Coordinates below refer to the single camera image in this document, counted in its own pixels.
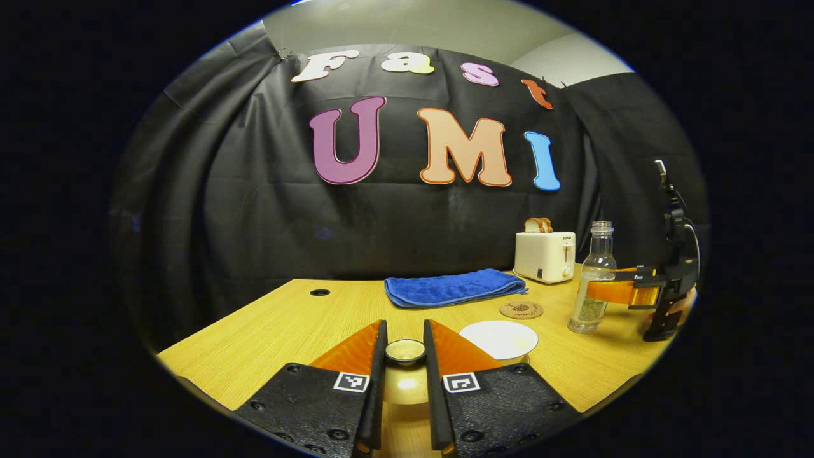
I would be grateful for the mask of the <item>clear glass water bottle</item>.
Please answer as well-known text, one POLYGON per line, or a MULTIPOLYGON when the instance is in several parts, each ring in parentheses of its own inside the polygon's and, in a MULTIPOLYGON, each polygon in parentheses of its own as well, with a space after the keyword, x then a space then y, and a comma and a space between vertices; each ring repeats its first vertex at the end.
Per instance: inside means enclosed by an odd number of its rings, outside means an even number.
POLYGON ((593 221, 592 240, 582 264, 579 289, 567 327, 574 333, 592 333, 599 325, 608 302, 590 298, 588 287, 593 281, 614 279, 617 268, 613 255, 614 227, 611 221, 593 221))

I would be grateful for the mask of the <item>black backdrop cloth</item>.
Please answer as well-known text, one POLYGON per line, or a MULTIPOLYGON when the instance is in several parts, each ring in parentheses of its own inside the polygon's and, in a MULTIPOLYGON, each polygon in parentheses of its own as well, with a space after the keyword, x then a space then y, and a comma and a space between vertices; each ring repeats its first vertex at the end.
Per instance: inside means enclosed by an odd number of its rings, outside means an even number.
POLYGON ((291 279, 509 270, 532 216, 614 227, 620 267, 668 261, 680 191, 710 264, 707 184, 674 113, 638 74, 558 88, 427 46, 361 54, 293 82, 262 21, 201 56, 155 99, 114 178, 109 217, 125 303, 165 350, 291 279))

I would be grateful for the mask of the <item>white teacup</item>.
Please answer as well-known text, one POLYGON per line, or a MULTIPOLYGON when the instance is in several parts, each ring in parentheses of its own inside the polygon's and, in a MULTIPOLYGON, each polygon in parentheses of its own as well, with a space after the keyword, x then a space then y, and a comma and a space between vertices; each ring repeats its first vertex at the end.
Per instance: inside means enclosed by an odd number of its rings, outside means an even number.
POLYGON ((540 342, 530 327, 506 320, 476 322, 462 328, 459 334, 503 365, 527 363, 540 342))

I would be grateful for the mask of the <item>white toaster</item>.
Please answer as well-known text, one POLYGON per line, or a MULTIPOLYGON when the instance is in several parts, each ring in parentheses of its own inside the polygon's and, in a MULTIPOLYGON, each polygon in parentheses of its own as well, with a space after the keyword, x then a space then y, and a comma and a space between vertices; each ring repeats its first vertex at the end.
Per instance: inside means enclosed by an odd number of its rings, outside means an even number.
POLYGON ((513 272, 544 284, 569 281, 574 276, 574 232, 517 233, 513 272))

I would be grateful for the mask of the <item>round wooden coaster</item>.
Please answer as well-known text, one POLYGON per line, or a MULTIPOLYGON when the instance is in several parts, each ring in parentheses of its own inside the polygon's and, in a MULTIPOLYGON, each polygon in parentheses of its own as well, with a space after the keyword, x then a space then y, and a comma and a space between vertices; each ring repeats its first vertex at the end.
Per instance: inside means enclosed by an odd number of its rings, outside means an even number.
POLYGON ((529 320, 543 315, 544 310, 540 304, 529 301, 512 301, 499 307, 501 315, 510 319, 529 320))

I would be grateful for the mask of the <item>blue folded towel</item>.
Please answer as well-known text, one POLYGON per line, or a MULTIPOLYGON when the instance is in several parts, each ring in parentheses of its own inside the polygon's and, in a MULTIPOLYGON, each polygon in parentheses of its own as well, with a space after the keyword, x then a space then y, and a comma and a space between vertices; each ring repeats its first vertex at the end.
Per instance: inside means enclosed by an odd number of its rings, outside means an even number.
POLYGON ((457 275, 384 280, 389 300, 404 309, 431 309, 465 302, 524 294, 528 287, 518 276, 492 268, 457 275))

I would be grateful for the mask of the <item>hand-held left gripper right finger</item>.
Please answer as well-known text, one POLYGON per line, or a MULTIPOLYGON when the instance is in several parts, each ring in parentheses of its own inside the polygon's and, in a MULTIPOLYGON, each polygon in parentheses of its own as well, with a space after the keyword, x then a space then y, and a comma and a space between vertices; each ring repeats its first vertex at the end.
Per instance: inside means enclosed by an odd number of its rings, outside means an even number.
POLYGON ((444 457, 508 457, 582 419, 528 363, 501 363, 424 321, 431 447, 444 457))

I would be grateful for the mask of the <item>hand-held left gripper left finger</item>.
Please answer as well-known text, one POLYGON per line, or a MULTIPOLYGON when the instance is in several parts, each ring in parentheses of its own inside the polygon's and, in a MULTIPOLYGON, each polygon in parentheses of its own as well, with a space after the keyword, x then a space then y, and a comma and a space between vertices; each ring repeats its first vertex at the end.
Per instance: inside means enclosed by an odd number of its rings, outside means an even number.
POLYGON ((382 446, 385 320, 311 363, 286 363, 235 410, 276 440, 317 458, 372 458, 382 446))

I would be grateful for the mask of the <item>white teacup lid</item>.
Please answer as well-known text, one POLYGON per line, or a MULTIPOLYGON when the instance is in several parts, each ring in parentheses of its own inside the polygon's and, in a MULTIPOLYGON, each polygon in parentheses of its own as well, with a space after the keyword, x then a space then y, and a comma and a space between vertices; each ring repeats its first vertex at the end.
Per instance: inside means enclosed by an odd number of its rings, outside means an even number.
POLYGON ((399 339, 385 347, 385 401, 398 405, 429 402, 424 343, 399 339))

